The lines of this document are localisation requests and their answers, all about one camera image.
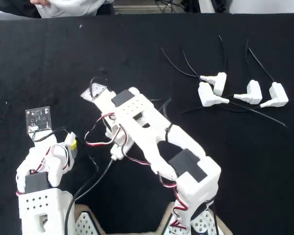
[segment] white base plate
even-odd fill
[[[171,216],[170,221],[162,235],[187,235],[188,233],[185,229],[169,226],[174,220],[175,218]],[[197,235],[217,235],[214,218],[209,211],[204,211],[192,221],[192,229]],[[218,230],[219,235],[224,235],[219,226]]]
[[[75,235],[100,235],[88,212],[82,212],[76,221]]]

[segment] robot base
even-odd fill
[[[165,211],[165,214],[160,222],[158,229],[155,232],[140,233],[140,235],[187,235],[183,233],[183,229],[177,228],[174,233],[169,231],[168,225],[173,220],[171,211],[174,203],[170,203]],[[85,205],[75,206],[75,232],[76,235],[106,235],[94,214]],[[217,217],[219,234],[233,235],[227,226]],[[205,211],[192,222],[192,235],[215,235],[213,214],[211,211]],[[138,235],[139,233],[130,234],[113,234],[113,235]]]

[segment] hand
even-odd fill
[[[42,6],[49,6],[50,2],[47,0],[30,0],[30,3],[36,4],[36,5],[42,5]]]

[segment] black tablecloth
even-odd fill
[[[222,69],[218,35],[229,57],[225,95],[244,93],[249,82],[245,40],[290,102],[261,110],[287,128],[252,113],[219,107],[188,115],[200,105],[198,81],[179,74],[160,48],[187,69],[181,48],[200,74]],[[251,62],[268,100],[270,80]],[[116,92],[137,87],[148,98],[166,98],[168,114],[222,168],[216,199],[218,215],[234,234],[294,234],[294,15],[141,15],[0,22],[0,234],[21,234],[16,168],[32,142],[25,109],[51,106],[53,128],[78,135],[100,113],[79,95],[101,75]],[[95,138],[104,137],[103,128]],[[162,152],[172,157],[170,146]],[[102,172],[109,148],[91,150]],[[61,188],[74,193],[94,172],[80,151]],[[139,151],[132,151],[137,157]],[[87,204],[108,233],[155,230],[174,199],[149,167],[128,160],[114,163],[80,203]]]

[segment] yellow component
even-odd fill
[[[77,143],[76,143],[76,140],[74,140],[74,142],[73,142],[73,144],[71,146],[71,150],[76,149],[76,147],[77,147]]]

